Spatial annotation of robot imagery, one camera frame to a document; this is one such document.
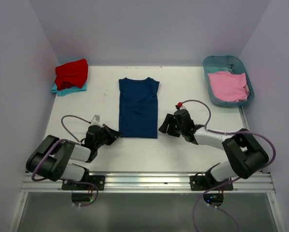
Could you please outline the navy blue t-shirt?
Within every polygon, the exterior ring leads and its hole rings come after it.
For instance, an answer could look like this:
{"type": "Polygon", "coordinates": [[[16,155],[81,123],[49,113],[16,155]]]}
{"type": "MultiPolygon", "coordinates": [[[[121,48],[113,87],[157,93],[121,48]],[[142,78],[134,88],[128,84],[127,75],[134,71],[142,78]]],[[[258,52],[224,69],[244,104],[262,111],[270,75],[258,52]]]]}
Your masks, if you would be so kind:
{"type": "Polygon", "coordinates": [[[119,80],[119,131],[124,138],[157,138],[159,84],[150,77],[119,80]]]}

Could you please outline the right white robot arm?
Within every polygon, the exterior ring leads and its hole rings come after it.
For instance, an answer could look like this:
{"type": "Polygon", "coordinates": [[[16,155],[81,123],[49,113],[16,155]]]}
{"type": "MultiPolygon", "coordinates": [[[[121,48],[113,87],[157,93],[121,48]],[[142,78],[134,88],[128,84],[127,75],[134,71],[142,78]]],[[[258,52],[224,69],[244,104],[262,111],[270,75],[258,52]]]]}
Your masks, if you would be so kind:
{"type": "Polygon", "coordinates": [[[194,176],[192,181],[203,190],[217,189],[236,176],[248,179],[269,162],[266,151],[249,130],[241,129],[234,135],[211,132],[204,125],[195,124],[186,109],[167,114],[158,130],[173,137],[182,136],[195,145],[207,145],[225,152],[227,161],[194,176]]]}

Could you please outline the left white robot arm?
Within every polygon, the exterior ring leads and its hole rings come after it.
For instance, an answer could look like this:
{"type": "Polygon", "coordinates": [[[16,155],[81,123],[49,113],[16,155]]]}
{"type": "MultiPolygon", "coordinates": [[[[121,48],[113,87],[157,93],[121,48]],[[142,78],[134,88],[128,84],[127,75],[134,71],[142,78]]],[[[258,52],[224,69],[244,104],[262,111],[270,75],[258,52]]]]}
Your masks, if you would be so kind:
{"type": "Polygon", "coordinates": [[[85,167],[70,160],[91,163],[104,145],[113,144],[122,133],[107,125],[92,124],[88,127],[84,143],[47,136],[26,162],[26,170],[32,173],[32,181],[72,180],[78,189],[86,189],[90,178],[85,167]]]}

